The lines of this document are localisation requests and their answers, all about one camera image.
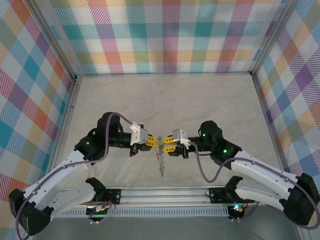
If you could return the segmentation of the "silver chain keyring bundle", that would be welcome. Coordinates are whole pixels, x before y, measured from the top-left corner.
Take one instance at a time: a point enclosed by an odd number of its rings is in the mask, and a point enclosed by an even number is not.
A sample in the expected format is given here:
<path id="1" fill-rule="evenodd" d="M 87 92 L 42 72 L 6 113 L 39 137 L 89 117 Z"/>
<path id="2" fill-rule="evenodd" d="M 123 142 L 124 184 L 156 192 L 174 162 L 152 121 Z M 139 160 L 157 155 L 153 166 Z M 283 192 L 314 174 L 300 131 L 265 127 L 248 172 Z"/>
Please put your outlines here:
<path id="1" fill-rule="evenodd" d="M 160 176 L 163 177 L 165 172 L 165 157 L 164 157 L 165 145 L 163 144 L 163 140 L 161 136 L 157 137 L 157 141 L 158 141 L 158 146 L 155 149 L 155 153 L 159 153 L 160 155 L 160 161 L 158 161 L 158 164 L 159 164 Z"/>

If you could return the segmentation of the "grey metal base panel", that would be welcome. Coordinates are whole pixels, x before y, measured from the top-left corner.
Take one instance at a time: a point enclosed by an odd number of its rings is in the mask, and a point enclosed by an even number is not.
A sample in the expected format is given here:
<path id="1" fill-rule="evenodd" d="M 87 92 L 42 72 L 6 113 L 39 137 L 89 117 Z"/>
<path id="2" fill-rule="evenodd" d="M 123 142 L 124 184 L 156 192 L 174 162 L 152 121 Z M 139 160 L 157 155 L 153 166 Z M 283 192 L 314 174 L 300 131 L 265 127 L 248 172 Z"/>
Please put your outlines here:
<path id="1" fill-rule="evenodd" d="M 244 221 L 223 217 L 115 217 L 99 225 L 82 218 L 58 218 L 32 240 L 301 240 L 289 222 L 252 216 Z"/>

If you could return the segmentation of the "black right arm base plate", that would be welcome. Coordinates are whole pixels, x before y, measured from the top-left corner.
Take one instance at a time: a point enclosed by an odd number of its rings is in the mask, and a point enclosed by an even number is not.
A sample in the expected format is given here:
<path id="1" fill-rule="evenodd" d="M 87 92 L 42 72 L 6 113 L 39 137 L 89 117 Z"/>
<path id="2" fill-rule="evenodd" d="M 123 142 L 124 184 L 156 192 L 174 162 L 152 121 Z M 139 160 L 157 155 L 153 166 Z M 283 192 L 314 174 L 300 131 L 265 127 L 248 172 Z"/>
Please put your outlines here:
<path id="1" fill-rule="evenodd" d="M 223 187 L 210 187 L 205 191 L 205 195 L 210 199 L 211 204 L 253 204 L 254 200 L 251 199 L 237 199 L 231 198 L 226 195 Z"/>

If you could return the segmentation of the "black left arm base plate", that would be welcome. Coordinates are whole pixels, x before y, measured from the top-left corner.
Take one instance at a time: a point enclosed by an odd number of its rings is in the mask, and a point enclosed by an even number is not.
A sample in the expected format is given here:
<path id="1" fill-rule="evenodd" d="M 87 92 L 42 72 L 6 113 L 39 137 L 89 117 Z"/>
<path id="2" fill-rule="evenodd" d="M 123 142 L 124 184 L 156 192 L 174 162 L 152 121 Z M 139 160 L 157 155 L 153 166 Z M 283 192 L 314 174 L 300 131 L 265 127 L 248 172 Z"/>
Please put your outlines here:
<path id="1" fill-rule="evenodd" d="M 85 190 L 78 193 L 75 200 L 80 205 L 93 205 L 93 204 L 107 204 L 113 203 L 120 204 L 121 189 L 119 188 L 101 188 L 98 190 Z"/>

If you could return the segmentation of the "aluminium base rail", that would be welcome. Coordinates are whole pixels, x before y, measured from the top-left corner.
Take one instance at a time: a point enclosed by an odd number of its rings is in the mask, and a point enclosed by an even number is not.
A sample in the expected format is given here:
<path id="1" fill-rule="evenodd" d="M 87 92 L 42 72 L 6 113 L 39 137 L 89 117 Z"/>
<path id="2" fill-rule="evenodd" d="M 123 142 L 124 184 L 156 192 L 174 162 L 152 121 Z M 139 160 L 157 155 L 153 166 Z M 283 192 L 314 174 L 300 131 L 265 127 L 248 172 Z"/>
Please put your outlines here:
<path id="1" fill-rule="evenodd" d="M 208 186 L 202 187 L 127 187 L 121 189 L 120 204 L 117 206 L 130 207 L 186 207 L 200 205 L 234 206 L 246 203 L 211 203 L 206 196 Z M 275 191 L 263 187 L 254 189 L 254 185 L 243 187 L 237 194 L 239 199 L 254 200 L 282 210 L 282 198 Z"/>

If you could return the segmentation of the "aluminium frame post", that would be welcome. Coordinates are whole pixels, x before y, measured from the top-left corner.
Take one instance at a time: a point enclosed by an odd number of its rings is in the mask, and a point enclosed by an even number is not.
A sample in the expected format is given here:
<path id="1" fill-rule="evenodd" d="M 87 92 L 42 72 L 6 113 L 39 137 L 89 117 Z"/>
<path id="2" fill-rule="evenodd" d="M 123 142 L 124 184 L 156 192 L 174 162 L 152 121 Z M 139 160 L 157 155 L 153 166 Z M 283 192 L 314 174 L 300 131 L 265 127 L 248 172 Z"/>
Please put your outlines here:
<path id="1" fill-rule="evenodd" d="M 257 50 L 248 69 L 253 79 L 258 75 L 259 70 L 266 61 L 268 54 L 279 38 L 298 1 L 299 0 L 274 1 L 275 7 L 266 19 L 266 27 L 263 27 L 261 42 L 258 43 Z"/>
<path id="2" fill-rule="evenodd" d="M 40 8 L 37 6 L 37 3 L 35 0 L 24 0 L 26 6 L 30 10 L 31 14 L 35 18 L 35 21 L 38 23 L 40 29 L 43 32 L 43 35 L 47 39 L 49 45 L 52 47 L 54 53 L 56 54 L 57 58 L 60 60 L 61 65 L 64 67 L 64 69 L 67 71 L 67 74 L 72 78 L 76 79 L 77 75 L 74 73 L 71 64 L 67 60 L 67 57 L 65 56 L 62 48 L 60 47 L 54 33 L 52 32 L 52 29 L 50 25 L 45 20 L 43 14 L 40 11 Z"/>

